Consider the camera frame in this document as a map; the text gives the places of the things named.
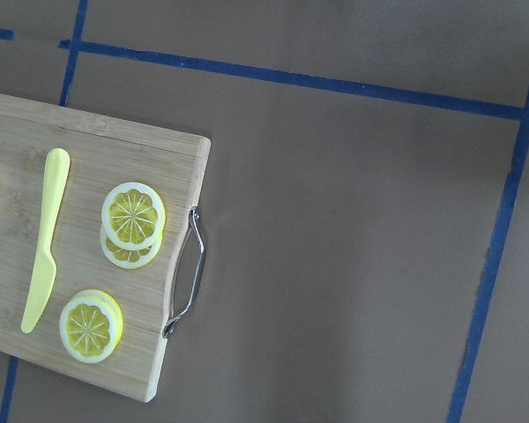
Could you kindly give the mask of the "upper lemon slice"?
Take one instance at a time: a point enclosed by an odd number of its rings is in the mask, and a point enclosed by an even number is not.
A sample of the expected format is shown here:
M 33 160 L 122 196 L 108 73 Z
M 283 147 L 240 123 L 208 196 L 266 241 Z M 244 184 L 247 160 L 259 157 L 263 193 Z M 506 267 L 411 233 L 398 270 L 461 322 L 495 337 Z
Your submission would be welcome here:
M 145 249 L 163 233 L 166 211 L 160 195 L 141 182 L 124 182 L 105 197 L 101 224 L 106 236 L 126 250 Z

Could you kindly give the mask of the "lower lemon slice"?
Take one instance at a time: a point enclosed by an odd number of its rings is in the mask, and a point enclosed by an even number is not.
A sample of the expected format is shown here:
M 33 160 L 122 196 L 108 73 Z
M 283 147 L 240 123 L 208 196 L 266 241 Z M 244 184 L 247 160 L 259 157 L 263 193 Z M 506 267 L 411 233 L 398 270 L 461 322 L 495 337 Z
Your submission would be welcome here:
M 125 270 L 134 270 L 149 264 L 159 253 L 162 245 L 160 236 L 153 244 L 143 249 L 128 250 L 116 246 L 106 235 L 103 228 L 100 230 L 100 245 L 104 256 L 115 266 Z

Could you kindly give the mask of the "yellow plastic knife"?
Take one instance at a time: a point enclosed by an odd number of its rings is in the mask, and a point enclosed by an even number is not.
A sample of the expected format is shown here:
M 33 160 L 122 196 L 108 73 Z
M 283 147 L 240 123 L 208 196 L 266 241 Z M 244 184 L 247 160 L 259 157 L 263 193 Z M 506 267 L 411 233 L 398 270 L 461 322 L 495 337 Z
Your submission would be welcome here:
M 26 334 L 39 322 L 55 284 L 57 268 L 51 247 L 70 164 L 70 155 L 62 148 L 54 148 L 47 154 L 34 266 L 20 324 L 21 331 Z

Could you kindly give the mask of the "single lemon slice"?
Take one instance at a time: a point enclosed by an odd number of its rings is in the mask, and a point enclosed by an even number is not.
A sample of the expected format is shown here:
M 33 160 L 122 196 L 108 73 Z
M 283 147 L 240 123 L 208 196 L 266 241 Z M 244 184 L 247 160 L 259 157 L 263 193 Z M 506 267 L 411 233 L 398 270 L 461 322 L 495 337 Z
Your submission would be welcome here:
M 97 364 L 117 348 L 123 334 L 123 313 L 107 293 L 88 289 L 75 294 L 59 318 L 59 333 L 75 360 Z

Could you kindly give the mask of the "wooden cutting board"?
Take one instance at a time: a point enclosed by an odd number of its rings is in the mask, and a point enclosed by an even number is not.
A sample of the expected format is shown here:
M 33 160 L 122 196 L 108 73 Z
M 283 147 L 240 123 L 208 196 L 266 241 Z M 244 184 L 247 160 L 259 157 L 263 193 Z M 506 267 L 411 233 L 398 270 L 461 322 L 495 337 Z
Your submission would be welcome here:
M 71 158 L 52 241 L 56 281 L 40 321 L 20 329 L 41 214 L 45 160 L 56 147 Z M 0 352 L 141 402 L 157 392 L 173 311 L 177 265 L 197 204 L 208 138 L 0 93 Z M 123 182 L 162 198 L 166 224 L 158 255 L 136 270 L 112 264 L 100 245 L 101 207 Z M 123 335 L 97 364 L 64 349 L 59 317 L 85 289 L 110 294 L 123 311 Z

